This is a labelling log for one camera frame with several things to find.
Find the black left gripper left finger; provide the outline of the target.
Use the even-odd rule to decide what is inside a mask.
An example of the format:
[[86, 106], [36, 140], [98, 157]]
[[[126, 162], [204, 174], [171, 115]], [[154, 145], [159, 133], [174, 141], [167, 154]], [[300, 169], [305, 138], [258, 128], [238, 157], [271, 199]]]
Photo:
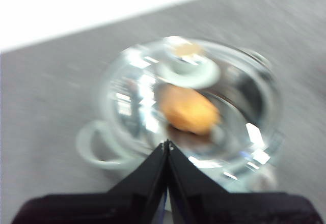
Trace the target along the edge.
[[162, 223], [168, 142], [108, 192], [52, 194], [27, 201], [20, 223]]

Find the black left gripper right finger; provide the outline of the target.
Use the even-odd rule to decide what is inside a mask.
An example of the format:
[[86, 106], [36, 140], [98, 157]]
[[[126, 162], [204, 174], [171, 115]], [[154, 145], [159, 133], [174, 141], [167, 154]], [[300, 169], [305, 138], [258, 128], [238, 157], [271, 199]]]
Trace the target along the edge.
[[176, 223], [321, 223], [305, 197], [283, 192], [230, 193], [167, 141], [168, 189]]

